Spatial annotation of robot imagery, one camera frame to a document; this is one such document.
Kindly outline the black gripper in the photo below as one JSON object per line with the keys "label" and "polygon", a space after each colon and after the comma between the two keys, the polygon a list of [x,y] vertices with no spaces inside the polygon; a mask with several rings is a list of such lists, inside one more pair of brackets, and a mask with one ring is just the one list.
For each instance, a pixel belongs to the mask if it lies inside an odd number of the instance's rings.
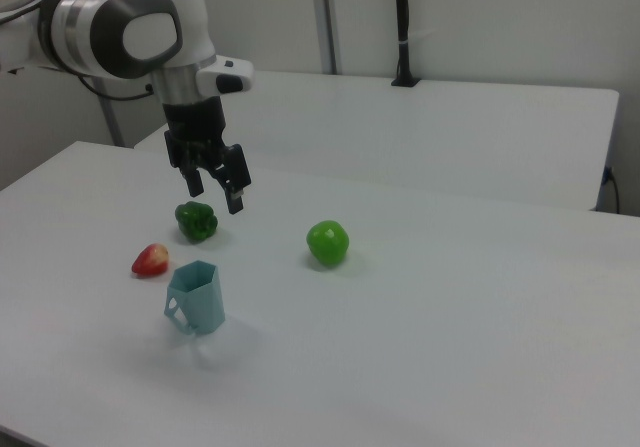
{"label": "black gripper", "polygon": [[204,192],[199,168],[205,169],[224,190],[228,212],[239,213],[251,176],[242,147],[226,146],[222,139],[226,120],[220,98],[188,105],[164,104],[163,110],[169,161],[180,169],[189,195],[198,197]]}

